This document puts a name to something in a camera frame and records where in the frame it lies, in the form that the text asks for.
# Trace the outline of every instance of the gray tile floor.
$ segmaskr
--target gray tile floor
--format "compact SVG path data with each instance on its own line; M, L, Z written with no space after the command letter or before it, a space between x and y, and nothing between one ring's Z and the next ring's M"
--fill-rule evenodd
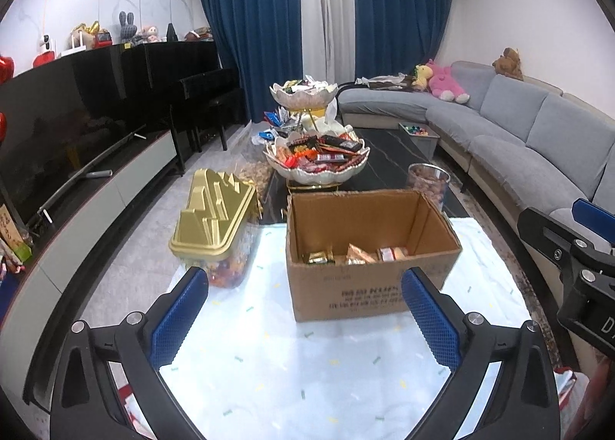
M245 137L257 127L233 127L227 132L229 150L222 151L219 138L204 146L187 161L186 174L177 177L152 202L127 235L116 255L109 258L82 319L91 327L118 324L130 311L147 311L164 293L180 265L168 248L180 210L188 201L194 172L200 168L221 170L238 151Z

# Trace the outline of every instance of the curtain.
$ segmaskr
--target curtain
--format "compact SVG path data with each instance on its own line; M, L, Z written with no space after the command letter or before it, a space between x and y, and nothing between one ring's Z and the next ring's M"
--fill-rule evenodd
M303 71L329 83L354 80L354 0L301 0Z
M452 0L355 0L356 75L408 73L434 58Z
M223 67L236 67L249 116L276 103L273 83L303 76L301 0L201 0Z

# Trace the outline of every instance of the gold lid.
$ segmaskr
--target gold lid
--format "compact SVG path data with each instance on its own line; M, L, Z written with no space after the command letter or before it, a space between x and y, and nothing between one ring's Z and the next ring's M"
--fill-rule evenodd
M256 189L233 174L200 169L193 177L188 206L169 242L176 256L219 261L233 242Z

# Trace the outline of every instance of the blue curtain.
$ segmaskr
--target blue curtain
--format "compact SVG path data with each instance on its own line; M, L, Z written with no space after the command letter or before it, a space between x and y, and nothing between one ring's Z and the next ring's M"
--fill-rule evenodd
M408 73L434 58L452 0L355 0L356 75Z
M223 67L239 70L248 115L276 106L273 83L303 76L301 0L201 0Z

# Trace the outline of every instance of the pink plush toy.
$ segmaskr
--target pink plush toy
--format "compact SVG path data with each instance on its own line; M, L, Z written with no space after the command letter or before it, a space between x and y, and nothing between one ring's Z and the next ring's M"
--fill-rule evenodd
M466 103L470 99L470 95L451 76L450 67L440 67L433 60L429 60L427 66L434 72L429 80L429 89L434 97L457 103Z

